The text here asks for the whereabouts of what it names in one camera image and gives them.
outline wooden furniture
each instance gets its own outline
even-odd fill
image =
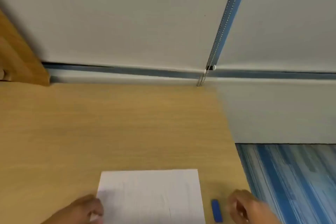
[[[49,85],[49,74],[0,10],[0,80]]]
[[[211,88],[0,83],[0,222],[39,224],[96,193],[101,171],[199,171],[210,200],[248,189],[222,107]]]

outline sheet of paper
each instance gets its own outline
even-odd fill
[[[105,171],[104,224],[205,224],[198,171]]]

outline floor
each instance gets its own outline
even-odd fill
[[[336,223],[336,145],[236,147],[252,193],[284,224]]]

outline wooden panel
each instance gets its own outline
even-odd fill
[[[0,68],[7,81],[49,85],[48,72],[1,10]]]
[[[36,224],[95,193],[101,171],[199,171],[210,200],[248,188],[216,94],[194,86],[0,83],[1,223]]]

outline blue marker cap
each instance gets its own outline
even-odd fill
[[[211,200],[211,207],[212,207],[212,213],[213,213],[213,218],[215,219],[215,222],[216,223],[223,222],[221,207],[219,206],[219,202],[217,199]]]

